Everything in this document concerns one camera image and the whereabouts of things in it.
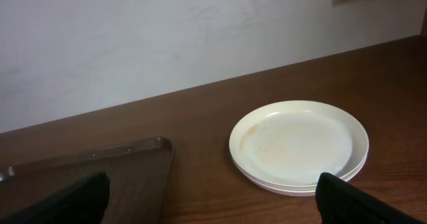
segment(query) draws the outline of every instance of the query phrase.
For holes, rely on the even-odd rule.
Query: wood grain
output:
[[[264,191],[234,166],[233,126],[268,103],[351,113],[370,152],[351,184],[427,221],[427,39],[411,37],[0,134],[0,167],[155,136],[176,147],[163,223],[320,223],[313,197]]]

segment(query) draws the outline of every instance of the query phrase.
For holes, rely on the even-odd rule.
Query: brown tray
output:
[[[157,223],[173,154],[158,137],[11,167],[0,172],[0,219],[104,171],[111,185],[101,223]]]

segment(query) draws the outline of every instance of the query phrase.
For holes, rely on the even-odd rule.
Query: white plate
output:
[[[363,126],[347,112],[314,101],[284,101],[260,107],[234,127],[230,152],[258,183],[312,188],[320,173],[341,179],[368,153]]]
[[[359,173],[359,171],[363,168],[363,166],[365,165],[366,162],[366,158],[362,161],[362,163],[358,166],[358,168],[356,170],[354,170],[351,173],[348,173],[345,177],[342,178],[343,181],[349,181],[351,178],[353,178],[357,173]],[[234,163],[236,164],[236,167],[247,177],[249,178],[250,181],[254,182],[255,184],[259,185],[259,186],[265,186],[265,187],[269,187],[270,189],[279,189],[279,190],[286,190],[286,193],[291,193],[293,191],[313,191],[316,190],[317,184],[315,185],[310,185],[310,186],[304,186],[304,187],[288,187],[288,186],[277,186],[277,185],[273,185],[271,183],[266,183],[262,180],[256,179],[255,177],[252,177],[249,173],[245,172],[241,167],[239,167],[239,165],[237,165],[237,163],[234,161]]]
[[[349,181],[351,180],[357,173],[359,173],[359,171],[362,169],[363,165],[365,164],[366,159],[363,161],[362,165],[360,166],[359,169],[355,170],[353,173],[351,173],[346,179],[345,181]],[[314,196],[316,194],[316,188],[314,189],[310,189],[310,190],[305,190],[305,191],[296,191],[296,190],[289,190],[289,189],[280,189],[280,188],[276,188],[276,187],[270,187],[268,185],[265,185],[263,183],[257,182],[256,180],[253,180],[251,177],[246,176],[247,178],[249,178],[253,183],[255,183],[258,187],[261,187],[262,189],[265,189],[267,191],[272,191],[274,193],[277,194],[281,194],[281,195],[288,195],[288,196],[292,196],[292,197],[309,197],[309,196]]]

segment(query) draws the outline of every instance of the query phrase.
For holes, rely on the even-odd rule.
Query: white wall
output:
[[[0,132],[417,35],[426,7],[0,0]]]

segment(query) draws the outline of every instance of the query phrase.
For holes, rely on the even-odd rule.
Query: black object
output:
[[[423,223],[330,173],[320,175],[316,203],[323,224],[419,224]]]
[[[109,179],[94,173],[52,196],[0,220],[4,224],[47,224],[101,222],[109,199]]]

